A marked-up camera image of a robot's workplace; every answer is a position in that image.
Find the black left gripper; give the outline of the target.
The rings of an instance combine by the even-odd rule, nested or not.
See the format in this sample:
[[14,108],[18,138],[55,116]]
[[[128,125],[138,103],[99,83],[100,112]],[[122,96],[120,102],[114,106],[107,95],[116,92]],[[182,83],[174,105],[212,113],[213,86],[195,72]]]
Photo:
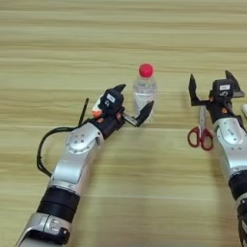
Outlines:
[[[119,84],[113,90],[120,94],[124,88],[125,84]],[[116,113],[103,112],[99,117],[91,119],[90,123],[99,130],[104,139],[107,139],[114,131],[119,130],[125,122],[139,127],[150,115],[153,104],[154,101],[147,103],[136,119],[128,116],[122,107]]]

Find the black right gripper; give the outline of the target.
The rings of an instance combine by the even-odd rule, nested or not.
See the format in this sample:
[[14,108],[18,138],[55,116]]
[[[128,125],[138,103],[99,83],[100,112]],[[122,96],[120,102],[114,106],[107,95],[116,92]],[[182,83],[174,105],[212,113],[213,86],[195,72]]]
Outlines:
[[[231,79],[233,81],[233,89],[236,93],[240,93],[241,89],[238,84],[238,81],[233,76],[233,74],[225,70],[226,77],[228,79]],[[235,118],[238,120],[240,124],[243,124],[243,120],[240,115],[236,115],[233,112],[233,104],[232,100],[229,97],[214,97],[212,94],[209,94],[208,99],[206,100],[199,100],[199,98],[196,95],[196,80],[194,78],[194,75],[190,75],[189,79],[189,94],[191,99],[191,105],[192,106],[204,106],[206,110],[208,111],[211,122],[214,124],[216,121],[220,119],[226,119],[226,118]]]

